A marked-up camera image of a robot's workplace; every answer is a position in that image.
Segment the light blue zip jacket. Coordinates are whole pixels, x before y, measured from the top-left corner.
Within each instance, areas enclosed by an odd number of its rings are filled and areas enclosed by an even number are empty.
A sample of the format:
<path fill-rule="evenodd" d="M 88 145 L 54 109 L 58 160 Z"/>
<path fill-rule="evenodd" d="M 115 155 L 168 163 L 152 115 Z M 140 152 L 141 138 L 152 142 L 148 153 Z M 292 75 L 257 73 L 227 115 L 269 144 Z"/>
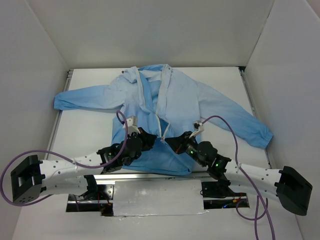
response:
<path fill-rule="evenodd" d="M 107 85 L 68 90 L 54 97 L 56 110 L 113 110 L 136 116 L 138 126 L 156 135 L 154 146 L 127 168 L 133 171 L 184 176 L 195 161 L 176 154 L 166 143 L 194 129 L 193 123 L 208 119 L 233 132 L 249 145 L 264 149 L 273 133 L 238 103 L 167 64 L 131 67 Z"/>

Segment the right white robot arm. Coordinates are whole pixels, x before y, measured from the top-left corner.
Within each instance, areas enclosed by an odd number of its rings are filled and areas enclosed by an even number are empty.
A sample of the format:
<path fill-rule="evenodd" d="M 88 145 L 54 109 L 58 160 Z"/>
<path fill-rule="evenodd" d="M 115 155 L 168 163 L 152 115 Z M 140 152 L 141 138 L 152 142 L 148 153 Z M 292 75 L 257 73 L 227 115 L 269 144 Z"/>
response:
<path fill-rule="evenodd" d="M 294 168 L 268 169 L 236 163 L 234 159 L 220 155 L 209 141 L 197 142 L 190 131 L 166 138 L 165 142 L 176 154 L 187 154 L 205 167 L 217 180 L 221 195 L 228 196 L 232 192 L 261 195 L 279 202 L 293 214 L 307 215 L 313 186 Z"/>

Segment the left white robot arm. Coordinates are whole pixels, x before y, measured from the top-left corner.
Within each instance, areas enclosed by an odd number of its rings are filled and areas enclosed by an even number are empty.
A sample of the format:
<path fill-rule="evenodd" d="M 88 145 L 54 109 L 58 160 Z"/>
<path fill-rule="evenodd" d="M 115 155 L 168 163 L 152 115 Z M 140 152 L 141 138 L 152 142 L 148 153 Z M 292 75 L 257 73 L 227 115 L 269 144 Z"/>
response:
<path fill-rule="evenodd" d="M 37 155 L 26 157 L 10 173 L 12 200 L 24 205 L 44 195 L 73 194 L 91 200 L 98 194 L 95 175 L 120 170 L 138 159 L 142 152 L 153 148 L 156 135 L 139 128 L 126 141 L 115 143 L 97 152 L 72 161 L 40 160 Z"/>

